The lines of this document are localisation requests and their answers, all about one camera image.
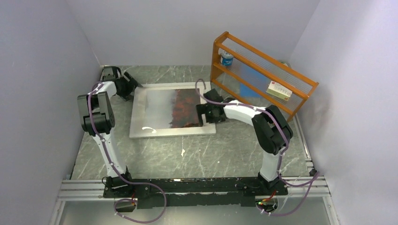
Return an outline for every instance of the wooden shelf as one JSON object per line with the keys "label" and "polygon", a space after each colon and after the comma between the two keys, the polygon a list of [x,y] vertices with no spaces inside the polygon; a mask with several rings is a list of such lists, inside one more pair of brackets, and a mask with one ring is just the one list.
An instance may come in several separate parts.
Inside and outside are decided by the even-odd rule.
{"label": "wooden shelf", "polygon": [[[225,67],[221,65],[221,57],[218,54],[220,49],[234,56],[231,66]],[[249,67],[268,79],[261,79],[261,77],[259,78],[253,75],[250,76],[250,74],[245,72],[243,69],[244,67]],[[256,48],[230,35],[228,32],[224,32],[214,41],[211,81],[239,101],[249,103],[246,99],[231,91],[231,89],[217,80],[222,73],[233,77],[270,103],[284,110],[289,115],[288,121],[293,118],[318,86],[317,82],[285,66]],[[270,81],[275,81],[290,89],[293,92],[290,99],[285,101],[268,94],[266,90]]]}

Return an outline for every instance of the yellow box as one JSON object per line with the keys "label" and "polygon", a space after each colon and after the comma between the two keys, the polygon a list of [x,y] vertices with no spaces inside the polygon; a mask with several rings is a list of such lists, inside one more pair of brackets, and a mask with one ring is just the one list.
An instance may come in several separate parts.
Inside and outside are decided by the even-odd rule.
{"label": "yellow box", "polygon": [[267,93],[287,101],[287,100],[289,100],[289,98],[292,94],[292,91],[285,88],[284,86],[280,85],[279,83],[277,83],[275,81],[271,81],[271,83],[269,83]]}

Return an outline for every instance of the gray sky in picture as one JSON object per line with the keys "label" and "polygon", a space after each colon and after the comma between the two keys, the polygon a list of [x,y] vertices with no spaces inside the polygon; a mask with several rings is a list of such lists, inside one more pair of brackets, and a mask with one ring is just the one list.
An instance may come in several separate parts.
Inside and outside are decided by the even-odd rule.
{"label": "gray sky in picture", "polygon": [[143,126],[153,129],[171,128],[176,98],[176,90],[148,90]]}

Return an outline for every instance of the can lid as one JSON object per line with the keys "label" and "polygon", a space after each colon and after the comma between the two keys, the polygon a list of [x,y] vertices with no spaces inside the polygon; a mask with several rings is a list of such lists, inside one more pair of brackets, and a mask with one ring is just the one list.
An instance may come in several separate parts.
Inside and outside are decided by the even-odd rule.
{"label": "can lid", "polygon": [[226,59],[232,59],[234,57],[233,55],[229,54],[228,52],[226,52],[224,50],[221,52],[221,56]]}

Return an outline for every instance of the blue can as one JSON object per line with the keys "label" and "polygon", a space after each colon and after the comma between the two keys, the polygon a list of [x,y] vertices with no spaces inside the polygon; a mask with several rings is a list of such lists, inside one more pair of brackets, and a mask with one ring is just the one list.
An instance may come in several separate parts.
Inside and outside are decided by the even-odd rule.
{"label": "blue can", "polygon": [[232,65],[232,60],[234,59],[234,56],[229,54],[226,51],[221,52],[221,64],[223,66],[230,66]]}

